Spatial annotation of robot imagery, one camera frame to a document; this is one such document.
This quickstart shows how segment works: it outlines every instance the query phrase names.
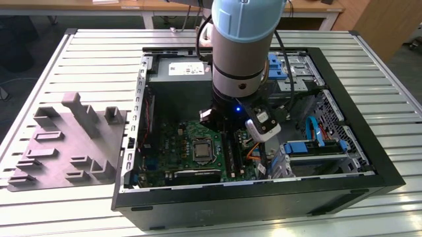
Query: red cable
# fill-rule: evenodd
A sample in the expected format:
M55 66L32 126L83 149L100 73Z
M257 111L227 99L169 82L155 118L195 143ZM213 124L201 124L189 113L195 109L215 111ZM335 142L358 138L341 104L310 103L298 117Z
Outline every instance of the red cable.
M329 139L327 132L325 131L322 125L319 125L319 129L321 129L321 131L322 131L323 138L325 138L325 139Z

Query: slotted metal table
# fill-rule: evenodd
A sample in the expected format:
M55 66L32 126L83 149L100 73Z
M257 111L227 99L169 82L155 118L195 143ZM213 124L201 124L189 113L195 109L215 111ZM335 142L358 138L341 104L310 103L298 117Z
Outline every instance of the slotted metal table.
M131 110L143 47L194 46L195 32L78 30L66 34L0 146L0 236L376 236L422 235L421 105L360 36L281 31L287 47L319 47L394 161L406 185L335 215L145 233L112 212L114 185L12 193L6 189L39 106L66 108L64 92L83 103Z

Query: motherboard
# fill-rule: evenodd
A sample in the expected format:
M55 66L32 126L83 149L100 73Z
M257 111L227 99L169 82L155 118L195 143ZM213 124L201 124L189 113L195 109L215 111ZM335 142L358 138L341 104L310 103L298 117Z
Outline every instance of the motherboard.
M254 162L245 163L242 173L235 173L233 161L225 157L222 134L207 129L198 121L162 123L159 134L157 151L145 156L142 162L150 187L195 184L198 180L193 177L201 176L210 179L205 183L257 179ZM233 152L245 158L245 152L253 148L251 142L247 143L251 141L250 135L247 131L239 130L234 137L239 146ZM173 182L175 176L179 177L178 183Z

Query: cpu socket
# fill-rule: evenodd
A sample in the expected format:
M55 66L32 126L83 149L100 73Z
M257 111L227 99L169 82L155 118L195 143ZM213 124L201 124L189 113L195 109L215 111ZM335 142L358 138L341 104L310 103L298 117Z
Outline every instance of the cpu socket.
M213 141L211 140L194 140L194 161L198 164L207 164L213 161Z

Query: floor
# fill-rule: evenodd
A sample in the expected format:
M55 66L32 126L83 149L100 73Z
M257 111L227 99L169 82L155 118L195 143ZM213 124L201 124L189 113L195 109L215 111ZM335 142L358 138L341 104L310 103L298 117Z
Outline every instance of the floor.
M34 16L31 19L40 35L40 38L27 45L35 58L35 65L28 71L18 74L10 73L3 67L0 67L0 86L12 95L7 102L0 101L0 142L10 130L20 108L26 103L27 97L36 83L36 79L43 73L66 29L145 28L143 20L138 16L62 16L58 18L59 23L55 26L51 26L50 21L44 16ZM181 29L185 17L177 17L175 19L155 17L154 20L157 29L169 29L171 26ZM191 17L186 28L193 29L194 24L195 17ZM409 48L404 46L394 55L394 58L389 62L388 66L420 103L422 103L422 50L410 51ZM18 80L11 83L2 84L11 79Z

